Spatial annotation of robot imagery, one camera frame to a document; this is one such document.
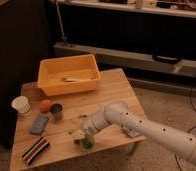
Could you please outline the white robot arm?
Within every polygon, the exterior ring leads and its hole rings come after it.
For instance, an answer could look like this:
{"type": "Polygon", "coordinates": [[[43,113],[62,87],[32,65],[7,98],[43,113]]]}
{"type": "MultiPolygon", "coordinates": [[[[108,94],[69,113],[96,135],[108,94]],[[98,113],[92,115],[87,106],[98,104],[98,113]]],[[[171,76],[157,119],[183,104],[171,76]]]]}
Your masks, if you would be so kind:
{"type": "Polygon", "coordinates": [[[124,101],[110,103],[89,115],[82,122],[82,129],[87,135],[95,135],[111,124],[124,126],[151,138],[196,166],[195,135],[133,114],[124,101]]]}

